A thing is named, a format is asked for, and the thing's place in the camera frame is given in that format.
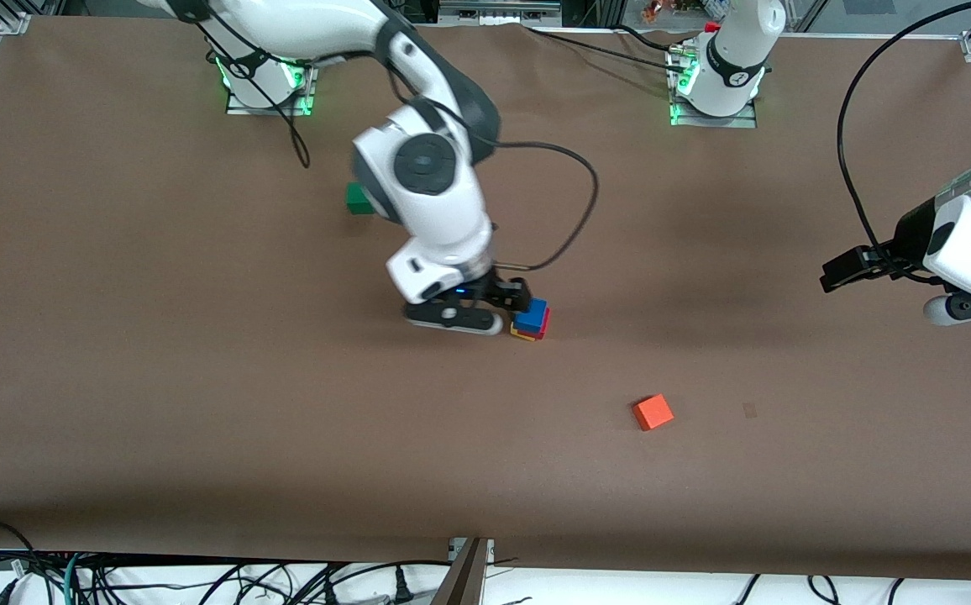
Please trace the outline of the grey power strip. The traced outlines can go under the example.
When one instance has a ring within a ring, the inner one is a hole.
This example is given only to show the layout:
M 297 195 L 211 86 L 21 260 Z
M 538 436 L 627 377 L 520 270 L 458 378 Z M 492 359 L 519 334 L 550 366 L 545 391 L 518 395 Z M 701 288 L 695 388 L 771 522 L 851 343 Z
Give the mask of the grey power strip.
M 438 0 L 437 23 L 562 27 L 562 3 L 561 0 Z

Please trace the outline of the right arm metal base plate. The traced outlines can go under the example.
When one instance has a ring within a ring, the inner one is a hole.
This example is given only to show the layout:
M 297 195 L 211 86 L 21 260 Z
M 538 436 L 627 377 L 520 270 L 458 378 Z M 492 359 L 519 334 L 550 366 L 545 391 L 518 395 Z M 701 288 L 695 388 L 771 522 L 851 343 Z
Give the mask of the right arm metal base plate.
M 312 66 L 266 62 L 248 82 L 222 69 L 228 114 L 289 116 L 312 114 L 319 71 Z

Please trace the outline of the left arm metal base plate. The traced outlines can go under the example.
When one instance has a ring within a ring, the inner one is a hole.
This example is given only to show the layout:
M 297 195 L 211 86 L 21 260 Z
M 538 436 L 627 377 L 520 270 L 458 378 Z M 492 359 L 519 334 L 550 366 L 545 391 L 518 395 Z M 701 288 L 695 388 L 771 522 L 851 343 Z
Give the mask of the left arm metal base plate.
M 706 69 L 701 68 L 696 58 L 696 48 L 692 45 L 671 45 L 665 54 L 665 65 L 669 67 L 667 83 L 669 84 L 669 120 L 674 127 L 701 128 L 755 128 L 757 127 L 757 109 L 754 106 L 754 96 L 751 96 L 742 110 L 733 115 L 715 116 L 704 113 L 690 102 L 688 92 L 698 84 L 701 74 Z

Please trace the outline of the orange wooden block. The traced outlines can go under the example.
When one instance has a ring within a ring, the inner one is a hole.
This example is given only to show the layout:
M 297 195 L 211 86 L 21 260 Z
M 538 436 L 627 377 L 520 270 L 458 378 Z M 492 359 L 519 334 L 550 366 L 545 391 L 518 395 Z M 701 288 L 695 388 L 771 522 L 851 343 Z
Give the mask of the orange wooden block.
M 674 420 L 674 411 L 661 393 L 648 396 L 632 405 L 632 416 L 643 432 L 662 428 Z

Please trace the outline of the dark slanted post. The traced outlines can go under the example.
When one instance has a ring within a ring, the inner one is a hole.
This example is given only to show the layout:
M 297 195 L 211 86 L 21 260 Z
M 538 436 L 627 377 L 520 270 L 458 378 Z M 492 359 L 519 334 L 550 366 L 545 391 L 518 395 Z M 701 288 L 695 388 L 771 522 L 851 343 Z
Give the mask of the dark slanted post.
M 489 564 L 486 545 L 474 537 L 459 552 L 429 605 L 480 605 Z

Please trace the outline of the brown table cover sheet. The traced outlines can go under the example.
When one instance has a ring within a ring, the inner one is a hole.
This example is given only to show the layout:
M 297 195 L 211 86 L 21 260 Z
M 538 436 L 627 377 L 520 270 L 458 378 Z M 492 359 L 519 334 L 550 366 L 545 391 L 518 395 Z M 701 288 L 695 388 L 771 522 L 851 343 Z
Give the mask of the brown table cover sheet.
M 360 59 L 298 124 L 225 113 L 201 35 L 44 17 L 0 43 L 0 520 L 40 549 L 971 578 L 971 324 L 878 280 L 837 111 L 876 39 L 788 37 L 754 129 L 516 24 L 424 28 L 592 218 L 528 277 L 540 342 L 410 325 L 406 236 L 344 207 L 397 107 Z M 661 393 L 674 420 L 643 432 Z

